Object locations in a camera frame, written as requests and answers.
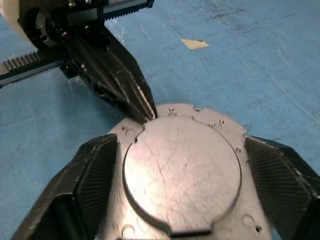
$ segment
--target screw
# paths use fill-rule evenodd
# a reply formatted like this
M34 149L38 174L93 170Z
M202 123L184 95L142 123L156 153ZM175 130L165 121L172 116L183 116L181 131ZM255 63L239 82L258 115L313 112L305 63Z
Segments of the screw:
M69 8L74 8L76 6L76 1L75 0L68 0L68 6L69 6Z
M68 37L68 33L67 33L66 31L64 31L64 32L61 34L61 37L67 38L67 37Z
M86 34L90 33L90 25L86 25L84 27L84 31L85 31Z
M83 71L87 71L86 65L84 63L81 64L81 68L83 69Z
M262 226L260 225L255 226L255 230L257 233L260 233L262 231Z

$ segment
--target metal plate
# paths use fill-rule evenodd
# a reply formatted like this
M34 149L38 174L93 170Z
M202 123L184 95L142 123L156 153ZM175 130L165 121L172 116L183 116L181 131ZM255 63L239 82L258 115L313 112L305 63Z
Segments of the metal plate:
M171 236L209 233L237 200L237 155L213 128L188 116L145 124L125 156L124 187L143 218Z
M252 179L248 155L244 147L245 129L232 118L210 109L196 108L189 104L166 104L157 107L158 119L185 116L190 120L203 124L207 131L216 131L223 136L233 149L241 168L241 188L236 203L223 218L217 220L211 228L212 233L206 236L175 237L175 240L270 240L271 226L264 216L255 185ZM130 119L124 119L115 126L111 133L116 133L119 141L115 177L108 203L108 212L101 226L99 240L169 240L168 234L147 222L137 213L129 202L123 182L123 163L125 154L138 136L148 129ZM199 136L199 142L205 139Z

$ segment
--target circular metal disc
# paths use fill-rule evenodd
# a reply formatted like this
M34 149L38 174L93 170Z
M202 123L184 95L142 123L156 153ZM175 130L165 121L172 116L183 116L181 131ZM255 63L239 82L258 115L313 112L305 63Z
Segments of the circular metal disc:
M125 156L129 201L148 222L171 236L210 232L233 207L241 168L216 130L187 116L145 125Z

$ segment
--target blue mat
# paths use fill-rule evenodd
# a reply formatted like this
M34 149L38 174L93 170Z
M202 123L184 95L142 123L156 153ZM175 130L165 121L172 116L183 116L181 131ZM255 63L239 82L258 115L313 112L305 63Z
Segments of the blue mat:
M319 9L318 0L158 0L106 25L157 104L225 113L250 135L294 147L320 174ZM190 50L181 39L209 46ZM32 50L0 17L0 59ZM124 116L58 69L4 87L0 103L0 239L8 240L81 143Z

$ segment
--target paper scrap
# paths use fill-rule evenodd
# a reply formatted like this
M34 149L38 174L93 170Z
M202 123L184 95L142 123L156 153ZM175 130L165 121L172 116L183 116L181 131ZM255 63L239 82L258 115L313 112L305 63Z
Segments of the paper scrap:
M191 50L208 47L209 45L205 41L181 39L181 41Z

